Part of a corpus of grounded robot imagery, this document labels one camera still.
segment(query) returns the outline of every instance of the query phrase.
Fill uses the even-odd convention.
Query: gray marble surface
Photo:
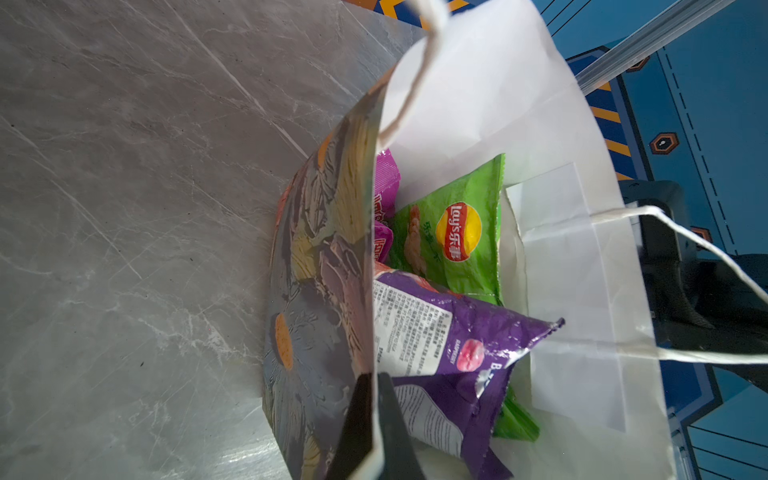
[[[0,5],[0,478],[285,478],[275,205],[421,31],[339,0]]]

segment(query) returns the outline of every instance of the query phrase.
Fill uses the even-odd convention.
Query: pink snack package
[[[399,187],[400,170],[389,149],[386,149],[376,156],[376,174],[373,178],[373,218],[375,220],[380,222],[395,216],[395,196]]]
[[[377,262],[385,263],[392,248],[392,231],[384,223],[373,221],[373,258]]]

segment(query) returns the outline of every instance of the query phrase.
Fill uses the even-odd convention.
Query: purple snack bag
[[[408,433],[438,450],[461,457],[475,480],[506,480],[512,473],[490,449],[511,367],[489,379],[477,398],[467,374],[393,379]]]
[[[373,259],[386,262],[389,249],[392,248],[392,231],[384,223],[373,221]]]
[[[376,362],[398,376],[473,372],[480,396],[506,369],[564,324],[542,322],[453,292],[412,273],[377,266],[373,283]]]
[[[395,216],[395,196],[400,187],[400,170],[389,149],[376,156],[373,177],[373,218],[382,221]]]

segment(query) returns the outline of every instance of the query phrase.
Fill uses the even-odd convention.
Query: paper bag
[[[411,48],[391,78],[353,108],[284,201],[265,412],[294,478],[323,477],[351,385],[373,366],[372,132],[401,110],[424,47]],[[399,206],[506,153],[505,303],[544,320],[566,319],[531,354],[530,375],[516,369],[523,374],[516,390],[530,392],[541,438],[496,442],[499,458],[517,478],[671,477],[658,361],[623,358],[611,347],[655,346],[629,221],[589,221],[623,207],[611,159],[532,3],[491,0],[451,19],[390,150],[402,174]],[[326,377],[334,388],[318,390],[318,408],[312,390]],[[377,427],[375,405],[372,411]],[[375,463],[382,456],[372,445]]]

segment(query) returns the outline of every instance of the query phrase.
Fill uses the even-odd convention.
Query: white string
[[[651,215],[656,217],[659,221],[667,225],[669,228],[678,232],[680,235],[686,237],[688,240],[701,245],[710,252],[717,255],[734,273],[743,281],[752,291],[766,304],[768,304],[768,293],[766,293],[760,285],[747,275],[744,270],[741,269],[738,263],[725,252],[723,252],[716,245],[706,241],[704,238],[699,237],[694,232],[691,232],[685,227],[674,223],[662,209],[654,205],[644,205],[642,207],[635,208],[617,208],[615,210],[608,210],[600,214],[591,216],[592,223],[606,223],[613,220],[620,220],[622,218],[639,217],[640,215]],[[676,360],[678,362],[694,362],[694,363],[714,363],[714,364],[764,364],[768,363],[768,355],[746,355],[735,353],[717,353],[717,352],[696,352],[687,350],[675,350],[664,349],[657,347],[649,347],[643,345],[628,345],[618,344],[616,350],[621,355],[633,356],[637,358],[659,359],[659,360]]]
[[[424,57],[422,58],[422,64],[419,67],[419,71],[416,72],[416,76],[413,78],[411,89],[408,91],[406,100],[403,102],[400,111],[395,119],[392,120],[392,123],[379,132],[376,151],[382,151],[388,148],[397,136],[400,128],[406,124],[406,121],[410,117],[416,98],[419,97],[424,88],[426,76],[432,67],[432,63],[440,52],[443,32],[445,31],[445,26],[448,24],[448,4],[443,0],[410,0],[410,5],[416,10],[419,16],[429,24],[426,45],[424,46]]]

